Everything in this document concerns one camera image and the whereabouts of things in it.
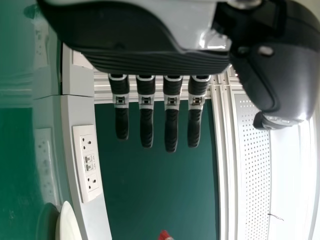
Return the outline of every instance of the wall socket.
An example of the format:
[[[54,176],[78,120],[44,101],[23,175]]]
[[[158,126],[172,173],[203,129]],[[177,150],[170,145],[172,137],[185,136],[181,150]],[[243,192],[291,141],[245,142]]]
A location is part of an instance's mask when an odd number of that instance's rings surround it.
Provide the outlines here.
[[[73,126],[73,143],[78,184],[83,203],[103,192],[96,127]]]

